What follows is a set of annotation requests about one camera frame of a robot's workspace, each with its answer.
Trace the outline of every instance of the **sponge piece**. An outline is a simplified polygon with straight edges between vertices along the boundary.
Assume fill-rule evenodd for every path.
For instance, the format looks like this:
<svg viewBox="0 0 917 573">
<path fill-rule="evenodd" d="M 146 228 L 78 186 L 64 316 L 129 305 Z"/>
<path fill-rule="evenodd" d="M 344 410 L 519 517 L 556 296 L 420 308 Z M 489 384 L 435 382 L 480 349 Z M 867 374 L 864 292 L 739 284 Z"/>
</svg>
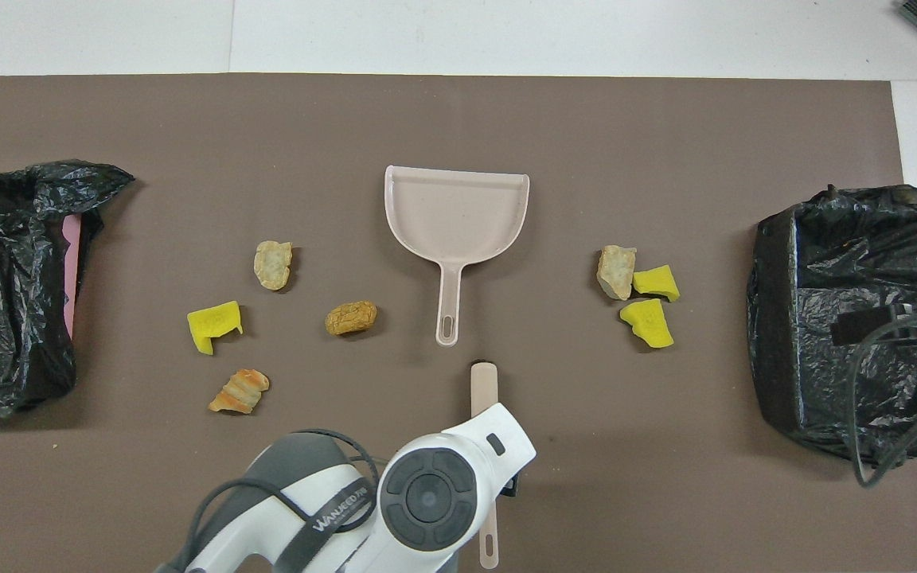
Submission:
<svg viewBox="0 0 917 573">
<path fill-rule="evenodd" d="M 243 319 L 240 318 L 240 304 L 229 301 L 223 305 L 194 310 L 186 315 L 189 322 L 189 334 L 197 349 L 206 355 L 214 355 L 211 338 L 221 337 L 222 334 L 239 330 L 243 333 Z"/>
<path fill-rule="evenodd" d="M 677 291 L 674 275 L 667 265 L 658 266 L 650 271 L 636 271 L 632 275 L 632 287 L 637 293 L 659 294 L 674 302 L 681 296 Z"/>
<path fill-rule="evenodd" d="M 656 298 L 632 303 L 618 313 L 624 322 L 632 325 L 632 334 L 646 341 L 650 348 L 666 348 L 674 344 L 663 317 L 663 307 Z"/>
</svg>

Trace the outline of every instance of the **black garbage bag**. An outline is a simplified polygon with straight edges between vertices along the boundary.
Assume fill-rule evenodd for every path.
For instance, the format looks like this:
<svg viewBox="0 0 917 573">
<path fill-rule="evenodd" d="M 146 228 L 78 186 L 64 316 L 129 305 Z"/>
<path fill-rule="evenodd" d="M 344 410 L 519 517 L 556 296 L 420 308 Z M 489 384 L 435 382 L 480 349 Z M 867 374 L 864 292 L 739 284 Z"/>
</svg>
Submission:
<svg viewBox="0 0 917 573">
<path fill-rule="evenodd" d="M 97 207 L 133 180 L 118 167 L 77 160 L 0 173 L 0 416 L 62 396 L 76 383 L 62 311 L 69 246 L 62 219 L 83 213 L 86 254 L 101 228 Z"/>
<path fill-rule="evenodd" d="M 758 225 L 748 287 L 749 358 L 763 418 L 787 438 L 849 459 L 844 312 L 917 305 L 917 189 L 833 186 Z M 874 345 L 856 394 L 861 457 L 877 465 L 917 420 L 917 347 Z M 907 449 L 917 457 L 917 439 Z"/>
</svg>

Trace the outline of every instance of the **dustpan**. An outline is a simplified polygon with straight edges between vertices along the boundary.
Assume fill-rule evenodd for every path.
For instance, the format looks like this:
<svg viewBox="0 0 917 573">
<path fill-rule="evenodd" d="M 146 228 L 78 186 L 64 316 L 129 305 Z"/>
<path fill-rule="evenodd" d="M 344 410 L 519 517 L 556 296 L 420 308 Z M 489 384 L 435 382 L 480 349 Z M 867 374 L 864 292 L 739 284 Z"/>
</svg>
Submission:
<svg viewBox="0 0 917 573">
<path fill-rule="evenodd" d="M 462 269 L 503 253 L 519 236 L 529 177 L 389 166 L 384 210 L 398 242 L 441 268 L 437 344 L 459 340 Z"/>
</svg>

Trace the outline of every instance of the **brown surface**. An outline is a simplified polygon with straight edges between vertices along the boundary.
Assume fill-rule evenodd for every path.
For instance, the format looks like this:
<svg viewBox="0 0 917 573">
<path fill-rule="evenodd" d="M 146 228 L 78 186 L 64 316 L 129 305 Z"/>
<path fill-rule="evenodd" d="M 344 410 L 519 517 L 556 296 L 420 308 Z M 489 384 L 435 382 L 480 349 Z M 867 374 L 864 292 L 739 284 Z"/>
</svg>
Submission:
<svg viewBox="0 0 917 573">
<path fill-rule="evenodd" d="M 0 79 L 0 171 L 70 157 L 141 184 L 92 249 L 79 385 L 0 423 L 0 570 L 153 570 L 285 432 L 336 428 L 388 457 L 462 421 L 477 358 L 539 450 L 499 501 L 500 571 L 917 569 L 917 461 L 863 492 L 761 420 L 746 354 L 753 225 L 827 182 L 902 181 L 887 84 Z M 453 349 L 434 342 L 437 268 L 385 222 L 388 164 L 532 178 L 519 240 L 466 269 Z M 283 293 L 251 273 L 268 239 L 298 247 Z M 604 244 L 672 266 L 672 348 L 618 321 Z M 324 333 L 360 298 L 374 329 Z M 199 354 L 185 313 L 233 299 L 245 335 Z M 257 410 L 208 412 L 239 368 L 271 378 Z"/>
</svg>

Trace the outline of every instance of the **wooden handle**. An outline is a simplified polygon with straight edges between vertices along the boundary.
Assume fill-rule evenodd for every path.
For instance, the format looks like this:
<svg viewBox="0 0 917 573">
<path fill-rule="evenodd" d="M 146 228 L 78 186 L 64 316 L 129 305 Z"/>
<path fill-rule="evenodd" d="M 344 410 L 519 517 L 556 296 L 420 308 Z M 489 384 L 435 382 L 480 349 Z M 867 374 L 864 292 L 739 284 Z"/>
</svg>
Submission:
<svg viewBox="0 0 917 573">
<path fill-rule="evenodd" d="M 498 403 L 498 367 L 479 362 L 470 370 L 470 405 L 472 414 L 483 412 Z M 487 520 L 480 528 L 480 565 L 484 569 L 498 566 L 498 504 L 490 502 Z"/>
</svg>

